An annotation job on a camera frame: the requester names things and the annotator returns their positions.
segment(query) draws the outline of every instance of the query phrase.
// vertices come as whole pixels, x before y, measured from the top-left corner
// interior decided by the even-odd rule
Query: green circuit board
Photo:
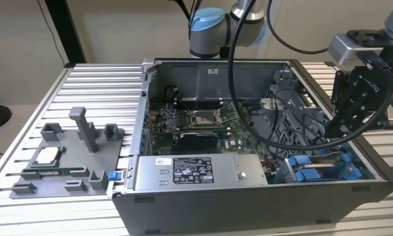
[[[171,109],[169,113],[176,117],[176,123],[175,126],[171,125],[167,129],[157,129],[157,132],[153,132],[155,155],[179,154],[175,152],[179,137],[183,133],[193,132],[216,133],[219,135],[217,146],[215,150],[211,150],[211,154],[263,155],[265,153],[264,146],[260,145],[243,126],[232,104],[225,104],[217,110],[176,111]],[[207,118],[203,119],[201,124],[197,124],[196,118],[192,116],[195,113]]]

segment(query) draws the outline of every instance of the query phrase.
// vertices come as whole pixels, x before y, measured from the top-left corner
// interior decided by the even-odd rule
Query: floor
[[[13,115],[8,123],[0,127],[0,152],[4,153],[8,146],[13,142],[19,131],[25,125],[37,104],[32,105],[11,105],[8,108],[11,109]]]

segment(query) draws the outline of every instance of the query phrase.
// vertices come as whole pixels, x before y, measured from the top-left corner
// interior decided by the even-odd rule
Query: aluminum extrusion table
[[[332,94],[336,67],[324,62],[303,63],[317,83]],[[88,109],[88,121],[96,127],[117,123],[125,129],[117,169],[128,166],[131,134],[133,132],[137,100],[141,87],[141,65],[77,64],[64,69],[27,125],[0,160],[0,236],[119,236],[128,235],[119,212],[107,196],[41,199],[9,198],[13,183],[27,167],[41,142],[40,128],[59,122],[64,129],[75,129],[68,118],[73,106]],[[393,131],[364,134],[368,142],[393,168]],[[393,235],[393,193],[379,203],[361,205],[340,223],[205,236],[380,236]]]

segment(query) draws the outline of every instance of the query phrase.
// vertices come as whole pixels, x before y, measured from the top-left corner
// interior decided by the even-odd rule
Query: power supply label
[[[213,183],[211,157],[173,158],[173,182],[176,184]]]

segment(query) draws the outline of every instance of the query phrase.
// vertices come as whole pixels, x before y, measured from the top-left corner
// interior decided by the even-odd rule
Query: white wall
[[[377,30],[393,9],[393,0],[281,0],[275,30],[292,46],[319,50],[329,46],[335,33]],[[268,58],[329,61],[328,53],[303,55],[271,40]]]
[[[201,7],[231,9],[235,0],[205,0]],[[69,0],[89,62],[140,63],[144,58],[188,57],[188,21],[168,0]],[[256,47],[237,56],[256,56]]]
[[[39,103],[61,69],[36,0],[0,0],[0,104]]]
[[[203,7],[229,9],[235,1],[205,0]],[[393,8],[393,0],[280,2],[276,30],[305,50],[328,46],[337,32],[379,29]],[[187,20],[175,2],[68,0],[68,3],[89,62],[140,63],[145,57],[188,56]],[[239,48],[236,57],[253,58],[256,51],[256,47]],[[265,51],[268,58],[331,59],[325,54],[297,54],[276,41]],[[39,103],[61,67],[36,0],[0,0],[0,103]]]

